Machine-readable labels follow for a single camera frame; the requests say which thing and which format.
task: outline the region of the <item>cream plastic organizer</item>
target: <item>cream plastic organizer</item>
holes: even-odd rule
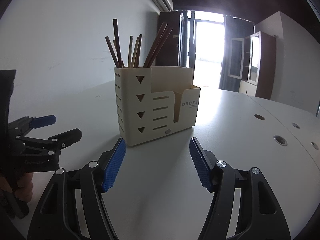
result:
[[[196,123],[200,88],[192,68],[115,68],[119,131],[133,146]]]

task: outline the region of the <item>wooden chopstick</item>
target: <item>wooden chopstick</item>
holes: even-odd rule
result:
[[[133,56],[132,56],[132,60],[131,60],[131,64],[130,64],[130,67],[131,67],[131,68],[134,67],[134,63],[136,62],[136,56],[137,56],[138,46],[139,46],[139,39],[136,40],[136,44],[135,44],[135,46],[134,46]]]
[[[160,29],[159,29],[159,31],[158,31],[158,33],[157,33],[157,35],[156,35],[155,40],[153,41],[153,44],[151,46],[151,49],[149,50],[148,56],[146,58],[146,61],[144,62],[143,67],[147,67],[148,66],[149,61],[150,61],[150,59],[151,59],[151,57],[152,57],[152,55],[153,55],[153,53],[154,53],[159,41],[161,39],[161,36],[162,36],[166,26],[167,26],[167,23],[163,22],[161,27],[160,27]]]
[[[116,40],[116,52],[117,52],[117,57],[118,57],[118,62],[119,62],[119,68],[122,68],[123,66],[121,65],[121,51],[120,51],[120,42],[119,42],[119,30],[118,30],[118,20],[113,19],[113,31],[115,34],[115,40]]]
[[[116,44],[116,40],[113,40],[113,44],[117,50],[117,44]],[[122,63],[122,68],[124,68],[124,63],[123,63],[123,60],[121,59],[121,63]]]
[[[131,68],[132,40],[133,40],[133,36],[130,36],[130,41],[129,41],[129,53],[128,53],[128,68]]]
[[[110,50],[112,59],[113,59],[115,65],[116,65],[116,67],[119,67],[118,61],[117,61],[117,58],[116,58],[116,54],[115,54],[115,52],[113,51],[112,44],[111,44],[110,39],[109,39],[108,36],[106,37],[106,42],[107,42],[107,44],[108,44],[108,47],[109,47],[109,50]]]
[[[136,55],[136,63],[134,64],[134,67],[139,67],[139,60],[140,60],[140,49],[141,49],[141,42],[142,42],[142,34],[139,35],[139,45],[137,49],[137,55]]]
[[[156,56],[158,55],[159,51],[161,50],[163,44],[165,43],[165,41],[167,40],[167,38],[169,37],[170,33],[172,31],[172,28],[170,27],[166,27],[166,29],[163,32],[163,35],[161,36],[161,39],[155,49],[155,51],[153,52],[153,55],[147,65],[147,67],[151,67],[151,64],[154,62],[154,60],[156,59]]]

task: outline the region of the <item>dark wooden cabinet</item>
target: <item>dark wooden cabinet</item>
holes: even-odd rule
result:
[[[183,66],[182,41],[185,26],[183,13],[179,11],[161,12],[158,20],[158,30],[163,22],[166,22],[172,28],[172,32],[156,57],[156,65]]]

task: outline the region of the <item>white wall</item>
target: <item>white wall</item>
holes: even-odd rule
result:
[[[276,73],[271,100],[316,114],[320,101],[320,44],[282,12],[255,26],[276,35]]]
[[[130,35],[143,34],[142,63],[158,14],[151,0],[13,0],[0,20],[0,69],[17,69],[9,119],[31,105],[113,80],[105,41],[113,37],[113,18],[125,64]]]

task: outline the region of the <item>doorway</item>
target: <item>doorway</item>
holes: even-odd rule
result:
[[[195,86],[219,88],[224,53],[223,24],[222,14],[188,11],[187,63],[194,68]]]

